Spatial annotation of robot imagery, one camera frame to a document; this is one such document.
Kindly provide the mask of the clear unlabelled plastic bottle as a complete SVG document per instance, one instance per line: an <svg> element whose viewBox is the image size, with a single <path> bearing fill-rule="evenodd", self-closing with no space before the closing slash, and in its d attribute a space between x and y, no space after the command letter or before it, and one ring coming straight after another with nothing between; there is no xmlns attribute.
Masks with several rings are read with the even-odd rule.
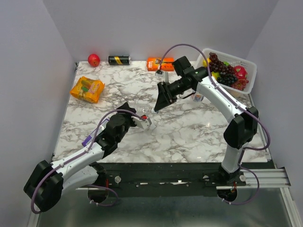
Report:
<svg viewBox="0 0 303 227"><path fill-rule="evenodd" d="M143 114L145 114L145 115L153 114L152 109L153 109L153 107L150 107L149 105L140 105L140 106L136 107L137 112L142 115Z"/></svg>

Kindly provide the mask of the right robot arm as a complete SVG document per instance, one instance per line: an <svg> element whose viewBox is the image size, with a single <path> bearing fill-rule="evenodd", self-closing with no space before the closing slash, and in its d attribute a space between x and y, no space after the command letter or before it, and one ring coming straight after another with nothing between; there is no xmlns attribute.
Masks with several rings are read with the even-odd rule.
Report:
<svg viewBox="0 0 303 227"><path fill-rule="evenodd" d="M218 181L223 185L229 185L240 170L239 162L243 148L257 133L258 110L255 107L247 108L238 102L209 77L207 68L194 69L187 57L183 56L175 60L172 65L181 78L172 83L157 84L158 98L154 111L158 112L175 103L178 95L190 89L206 97L229 124L223 134L227 148L218 173Z"/></svg>

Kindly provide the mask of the clear bottle with blue label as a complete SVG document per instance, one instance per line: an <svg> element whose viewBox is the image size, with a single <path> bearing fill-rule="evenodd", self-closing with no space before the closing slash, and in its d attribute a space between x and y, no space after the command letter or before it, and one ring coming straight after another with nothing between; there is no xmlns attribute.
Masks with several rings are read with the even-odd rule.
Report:
<svg viewBox="0 0 303 227"><path fill-rule="evenodd" d="M201 94L195 93L195 94L193 94L193 95L191 96L191 99L192 99L192 101L193 101L194 103L200 103L200 102L203 101L204 96L201 95Z"/></svg>

